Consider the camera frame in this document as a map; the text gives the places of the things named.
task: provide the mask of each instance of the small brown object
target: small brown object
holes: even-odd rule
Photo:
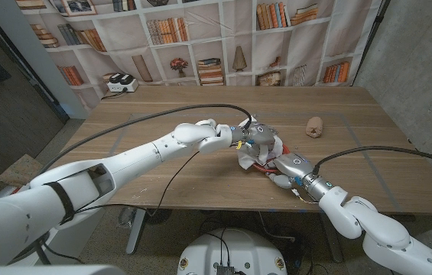
[[[42,164],[25,154],[0,175],[0,183],[22,187],[35,178],[41,168]]]
[[[318,138],[323,133],[323,119],[313,117],[307,122],[306,134],[312,138]]]
[[[275,58],[275,62],[270,64],[270,67],[278,66],[278,64],[280,63],[280,59],[281,59],[280,57]]]

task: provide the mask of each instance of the backdrop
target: backdrop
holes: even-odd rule
[[[381,3],[186,1],[18,4],[65,81],[91,110],[107,91],[109,73],[132,74],[140,85],[251,86],[270,76],[272,81],[261,83],[349,86]],[[187,61],[184,76],[180,67],[171,67],[175,58]]]

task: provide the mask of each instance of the robotic arm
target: robotic arm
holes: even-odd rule
[[[0,265],[51,228],[67,228],[91,216],[98,210],[73,213],[106,204],[126,183],[163,162],[193,150],[208,154],[227,148],[250,134],[212,119],[183,123],[156,141],[113,157],[68,163],[37,176],[29,190],[0,199]]]
[[[401,223],[378,213],[368,200],[354,196],[345,202],[348,192],[313,175],[313,166],[303,156],[284,154],[268,165],[287,178],[285,181],[273,177],[280,187],[292,188],[292,183],[296,183],[319,202],[341,235],[356,239],[365,231],[363,249],[376,263],[401,274],[432,274],[432,249],[411,237]]]

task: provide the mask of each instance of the crumpled fabric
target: crumpled fabric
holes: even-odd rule
[[[243,126],[247,121],[248,119],[245,119],[239,124],[239,126]],[[254,163],[265,165],[268,159],[281,156],[282,152],[284,151],[284,143],[277,135],[274,135],[274,139],[275,143],[273,144],[272,149],[269,148],[268,145],[255,146],[253,144],[252,148],[250,148],[247,144],[242,145],[241,149],[236,151],[238,154],[239,166],[247,170]]]

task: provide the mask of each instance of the black cable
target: black cable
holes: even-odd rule
[[[222,262],[222,236],[224,235],[224,231],[226,230],[227,228],[225,227],[223,230],[222,230],[222,233],[221,233],[221,262]],[[229,265],[231,264],[231,261],[229,260],[229,250],[228,250],[228,267],[229,267]]]
[[[217,237],[217,236],[215,236],[214,234],[209,233],[209,232],[206,232],[206,233],[204,233],[204,234],[207,234],[207,235],[213,236],[214,238],[218,238],[219,240],[221,240],[222,243],[224,243],[224,245],[226,246],[226,250],[228,251],[228,262],[229,262],[229,248],[228,248],[228,244],[226,243],[226,241],[224,241],[221,237]],[[221,248],[221,261],[220,261],[220,264],[222,265],[222,248]]]
[[[41,241],[39,241],[39,240],[40,240],[40,238],[37,239],[36,241],[34,241],[35,251],[37,252],[37,255],[39,256],[39,259],[41,260],[41,263],[43,265],[48,265],[48,264],[50,264],[50,261],[47,258],[47,255],[42,250],[42,244],[41,244]]]
[[[102,97],[100,100],[103,100],[103,99],[111,99],[111,98],[117,98],[117,97],[119,97],[120,95],[123,95],[123,94],[125,94],[125,93],[127,93],[127,88],[122,89],[122,92],[118,92],[118,93],[116,93],[116,94],[114,94],[114,95],[104,96],[104,97]]]
[[[387,146],[365,146],[365,147],[358,147],[358,148],[354,148],[354,149],[350,149],[350,150],[345,150],[345,151],[342,151],[342,152],[339,152],[336,154],[332,154],[331,156],[323,158],[318,163],[316,163],[316,166],[314,166],[313,175],[316,176],[320,171],[321,164],[327,162],[328,160],[332,160],[333,158],[336,158],[336,157],[341,157],[341,156],[344,156],[346,154],[351,154],[351,153],[360,152],[360,151],[364,151],[364,150],[389,150],[389,151],[400,152],[400,153],[414,154],[417,156],[427,157],[427,158],[432,159],[432,154],[423,153],[423,152],[420,152],[417,150],[409,150],[409,149],[404,149],[404,148],[387,147]]]
[[[163,202],[163,198],[164,198],[164,194],[167,192],[168,187],[170,186],[171,182],[173,181],[173,179],[178,175],[178,173],[193,159],[193,157],[195,157],[197,154],[199,153],[199,151],[197,151],[195,154],[192,155],[192,157],[190,157],[190,159],[188,159],[184,165],[182,165],[182,167],[180,167],[180,169],[171,177],[170,182],[168,182],[167,186],[164,188],[163,191],[163,195],[161,195],[161,199],[160,202],[158,203],[158,207],[156,207],[156,209],[153,211],[153,213],[150,213],[149,211],[146,211],[147,214],[152,217],[154,216],[154,214],[156,214],[156,211],[160,208],[161,206],[161,202]]]
[[[85,264],[82,260],[80,260],[79,258],[77,258],[77,257],[73,257],[73,256],[68,256],[68,255],[65,255],[65,254],[61,254],[61,253],[57,253],[56,251],[54,251],[54,250],[52,250],[47,244],[46,244],[46,242],[45,241],[43,241],[43,243],[42,243],[42,245],[49,251],[49,252],[51,252],[52,254],[54,254],[54,255],[56,255],[56,256],[59,256],[59,257],[65,257],[65,258],[68,258],[68,259],[71,259],[71,260],[75,260],[75,261],[77,261],[77,262],[79,262],[80,264]]]
[[[194,108],[212,108],[212,107],[214,107],[214,108],[234,108],[234,109],[236,109],[236,110],[239,110],[239,111],[245,113],[245,115],[248,116],[248,121],[246,122],[245,126],[243,126],[244,129],[248,129],[248,128],[249,128],[249,125],[252,123],[252,115],[250,115],[250,113],[249,113],[248,111],[246,111],[245,109],[240,108],[240,107],[238,107],[238,106],[230,105],[230,104],[200,104],[200,105],[189,105],[189,106],[184,106],[184,107],[180,107],[180,108],[171,109],[171,110],[164,111],[164,112],[158,112],[158,113],[156,113],[156,114],[146,115],[145,117],[142,117],[142,118],[138,118],[138,119],[135,119],[135,120],[131,120],[131,121],[127,121],[127,122],[121,123],[120,125],[114,126],[114,127],[112,127],[112,128],[109,128],[109,129],[105,129],[104,131],[100,131],[100,132],[98,132],[98,133],[96,133],[96,134],[93,134],[93,135],[91,135],[91,136],[89,136],[89,137],[87,137],[87,138],[85,138],[85,139],[83,139],[83,140],[81,140],[81,141],[76,142],[75,144],[69,146],[67,149],[61,151],[57,156],[55,156],[52,160],[50,160],[48,163],[46,163],[46,165],[44,165],[44,166],[39,170],[39,173],[38,173],[38,174],[40,175],[40,174],[46,172],[46,171],[47,171],[47,170],[48,170],[48,169],[49,169],[49,168],[50,168],[50,167],[51,167],[55,162],[57,162],[61,157],[63,157],[64,155],[68,154],[68,153],[71,152],[72,150],[74,150],[74,149],[78,148],[79,146],[81,146],[81,145],[87,143],[88,141],[91,141],[91,140],[93,140],[93,139],[95,139],[95,138],[101,137],[101,136],[103,136],[104,134],[108,134],[108,133],[110,133],[110,132],[112,132],[112,131],[115,131],[115,130],[121,129],[121,128],[123,128],[123,127],[129,126],[129,125],[133,125],[134,123],[138,123],[138,122],[141,122],[141,121],[145,121],[145,120],[148,120],[148,119],[151,119],[151,118],[156,118],[156,117],[159,117],[159,116],[162,116],[162,115],[168,115],[168,114],[171,114],[171,113],[180,112],[180,111],[185,111],[185,110],[190,110],[190,109],[194,109]],[[88,209],[82,209],[81,212],[86,211],[86,210],[91,210],[91,209],[97,209],[97,208],[99,208],[99,207],[104,207],[104,206],[106,206],[106,205],[98,205],[98,206],[90,207],[90,208],[88,208]],[[34,246],[36,247],[37,255],[38,255],[39,258],[41,259],[42,263],[43,263],[43,264],[50,264],[50,261],[47,259],[46,254],[44,253],[44,251],[42,251],[42,247],[41,247],[41,243],[40,243],[40,241],[37,239],[37,240],[34,241],[34,242],[35,242],[35,245],[34,245]]]
[[[63,157],[64,155],[68,154],[72,150],[74,150],[74,149],[78,148],[79,146],[87,143],[88,141],[91,141],[91,140],[93,140],[95,138],[103,136],[104,134],[108,134],[108,133],[110,133],[112,131],[121,129],[121,128],[129,126],[129,125],[133,125],[134,123],[145,121],[145,120],[148,120],[148,119],[151,119],[151,118],[157,118],[157,117],[162,116],[162,115],[168,115],[168,114],[172,114],[172,113],[175,113],[175,112],[190,110],[190,109],[194,109],[194,108],[212,108],[212,107],[214,107],[214,108],[233,108],[235,110],[239,110],[239,111],[245,113],[245,115],[248,116],[248,121],[246,122],[245,126],[243,126],[244,129],[248,129],[249,125],[252,123],[252,115],[250,115],[250,113],[248,111],[246,111],[245,109],[240,108],[238,106],[230,105],[230,104],[189,105],[189,106],[184,106],[184,107],[180,107],[180,108],[171,109],[171,110],[164,111],[164,112],[158,112],[156,114],[146,115],[145,117],[142,117],[142,118],[137,118],[137,119],[134,119],[134,120],[131,120],[131,121],[127,121],[127,122],[121,123],[120,125],[117,125],[117,126],[114,126],[112,128],[100,131],[100,132],[98,132],[96,134],[93,134],[93,135],[85,138],[82,141],[76,142],[75,144],[69,146],[67,149],[61,151],[57,156],[55,156],[52,160],[50,160],[48,163],[46,163],[46,165],[44,165],[44,167],[42,167],[42,169],[39,170],[39,174],[42,174],[42,173],[46,172],[47,169],[49,169],[56,161],[58,161],[61,157]]]
[[[314,264],[315,267],[322,267],[324,269],[324,271],[326,271],[326,274],[330,274],[328,272],[328,269],[326,269],[322,264]]]

